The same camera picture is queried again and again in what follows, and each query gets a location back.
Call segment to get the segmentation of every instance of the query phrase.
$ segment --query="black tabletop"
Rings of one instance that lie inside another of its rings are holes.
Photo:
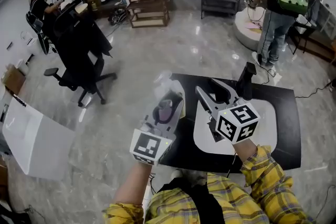
[[[238,173],[242,166],[239,158],[236,158],[232,165],[232,155],[203,152],[195,145],[193,138],[198,103],[195,87],[200,86],[205,91],[215,94],[217,101],[223,100],[223,91],[210,83],[210,78],[207,77],[173,74],[171,79],[178,80],[185,91],[186,117],[180,119],[175,132],[176,140],[161,164],[217,173],[228,172],[231,168],[232,173]],[[234,80],[220,80],[235,87]],[[278,141],[272,157],[284,170],[300,167],[301,134],[294,91],[261,84],[252,84],[252,88],[253,99],[266,100],[275,108]]]

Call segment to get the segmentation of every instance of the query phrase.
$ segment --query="black table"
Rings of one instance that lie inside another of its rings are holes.
[[[225,173],[231,168],[232,173],[239,173],[242,162],[233,155],[210,154],[201,151],[194,143],[193,133],[198,99],[195,87],[200,86],[216,95],[216,100],[223,101],[223,91],[209,83],[210,78],[185,74],[173,74],[172,80],[178,80],[185,91],[186,117],[180,119],[176,129],[176,140],[161,164],[183,169]],[[220,79],[231,87],[236,81]],[[272,157],[282,169],[294,169],[301,166],[301,134],[299,115],[293,90],[253,84],[253,99],[266,100],[276,111],[278,142]]]

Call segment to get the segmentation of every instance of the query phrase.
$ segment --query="white round platform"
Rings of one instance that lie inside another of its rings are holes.
[[[234,22],[234,33],[237,39],[248,49],[257,51],[261,37],[261,27],[264,21],[265,9],[257,7],[255,10],[246,7],[237,12]]]

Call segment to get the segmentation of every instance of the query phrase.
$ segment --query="tiled floor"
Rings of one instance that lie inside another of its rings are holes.
[[[26,176],[14,158],[9,160],[9,188],[15,209],[31,204],[50,224],[103,223],[101,211],[111,202],[134,163],[129,154],[130,141],[152,98],[155,77],[163,70],[171,70],[239,78],[252,58],[251,51],[234,37],[232,19],[206,16],[201,20],[192,3],[176,3],[177,10],[171,12],[167,27],[132,29],[125,24],[108,35],[113,28],[106,20],[98,21],[113,45],[113,59],[105,58],[103,73],[118,73],[117,81],[99,83],[108,99],[106,105],[101,105],[94,95],[84,111],[76,104],[78,92],[61,88],[55,79],[43,76],[44,70],[51,67],[64,71],[57,55],[38,56],[31,61],[20,96],[46,116],[76,131],[76,138],[61,182]],[[288,47],[276,64],[276,71],[278,79],[271,78],[269,84],[294,89],[296,95],[309,95],[336,76],[336,69],[325,61],[302,51],[293,56]],[[254,83],[267,81],[264,70],[257,67],[257,72]],[[327,187],[336,183],[336,93],[325,89],[309,99],[297,99],[297,105],[302,165],[287,174],[293,177],[293,190],[303,208],[314,217],[324,202]],[[158,190],[169,181],[172,168],[160,166],[153,171],[153,187]],[[230,177],[244,184],[241,174]],[[329,223],[334,217],[335,195],[336,190],[331,189],[320,223]],[[38,215],[34,219],[43,223]]]

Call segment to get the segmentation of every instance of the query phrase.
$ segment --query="plaid shirt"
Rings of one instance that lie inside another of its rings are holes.
[[[290,190],[292,178],[285,176],[282,168],[270,155],[270,147],[258,146],[256,154],[241,167],[246,178],[249,195],[230,179],[208,173],[209,193],[223,210],[226,224],[231,223],[315,223],[303,212]],[[106,224],[143,223],[141,206],[111,204],[104,211]],[[200,223],[191,197],[176,188],[153,196],[145,216],[145,223]]]

